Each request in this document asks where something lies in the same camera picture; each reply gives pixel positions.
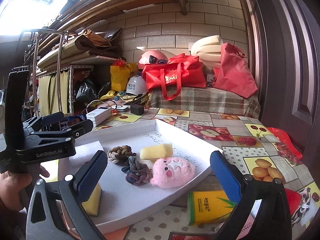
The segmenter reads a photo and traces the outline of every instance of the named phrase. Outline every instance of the black charger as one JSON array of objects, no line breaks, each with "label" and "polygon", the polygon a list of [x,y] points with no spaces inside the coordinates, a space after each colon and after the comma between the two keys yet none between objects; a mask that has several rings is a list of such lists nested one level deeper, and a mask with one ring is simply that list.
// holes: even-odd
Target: black charger
[{"label": "black charger", "polygon": [[132,105],[130,106],[130,113],[135,115],[143,115],[144,114],[144,107],[141,105]]}]

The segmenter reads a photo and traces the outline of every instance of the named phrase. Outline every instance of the human hand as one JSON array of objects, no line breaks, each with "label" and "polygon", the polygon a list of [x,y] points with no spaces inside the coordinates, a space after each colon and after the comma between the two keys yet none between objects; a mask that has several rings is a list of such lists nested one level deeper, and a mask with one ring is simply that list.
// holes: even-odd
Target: human hand
[{"label": "human hand", "polygon": [[[46,178],[49,177],[49,172],[42,166],[40,166],[40,174]],[[7,209],[20,211],[24,208],[20,202],[19,191],[30,185],[31,181],[30,174],[10,175],[8,171],[0,174],[0,200]]]}]

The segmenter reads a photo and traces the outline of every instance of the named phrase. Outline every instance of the red cloth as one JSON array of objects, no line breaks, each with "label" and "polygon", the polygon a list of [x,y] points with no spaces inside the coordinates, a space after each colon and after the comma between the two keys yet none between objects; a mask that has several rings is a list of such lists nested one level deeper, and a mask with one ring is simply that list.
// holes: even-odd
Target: red cloth
[{"label": "red cloth", "polygon": [[294,156],[296,156],[299,160],[302,159],[302,154],[293,146],[289,138],[289,135],[285,131],[273,127],[268,127],[268,130],[271,133],[273,133],[276,137],[278,137],[279,141],[284,143],[288,147],[288,149],[293,153]]},{"label": "red cloth", "polygon": [[212,87],[243,98],[252,96],[258,88],[243,58],[244,53],[237,46],[224,43],[221,46],[220,70]]},{"label": "red cloth", "polygon": [[[181,92],[181,87],[205,88],[206,80],[202,72],[203,64],[199,57],[184,53],[172,57],[167,64],[146,64],[142,77],[147,83],[149,92],[152,88],[161,87],[166,100],[172,100]],[[168,97],[166,85],[176,85],[177,92]]]}]

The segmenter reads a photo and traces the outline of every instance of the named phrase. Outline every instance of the screw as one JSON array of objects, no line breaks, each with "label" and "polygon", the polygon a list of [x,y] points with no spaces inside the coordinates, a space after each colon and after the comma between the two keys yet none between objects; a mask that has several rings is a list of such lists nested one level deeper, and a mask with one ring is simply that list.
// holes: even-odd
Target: screw
[{"label": "screw", "polygon": [[70,180],[72,180],[73,179],[73,175],[71,175],[71,174],[68,174],[68,175],[66,175],[65,177],[64,177],[64,180],[65,181],[70,181]]},{"label": "screw", "polygon": [[281,179],[279,179],[279,178],[275,178],[275,182],[276,182],[276,184],[281,184],[282,183]]},{"label": "screw", "polygon": [[253,177],[250,174],[245,174],[244,179],[247,181],[253,180]]},{"label": "screw", "polygon": [[37,185],[40,185],[42,182],[43,182],[43,179],[38,179],[36,183]]}]

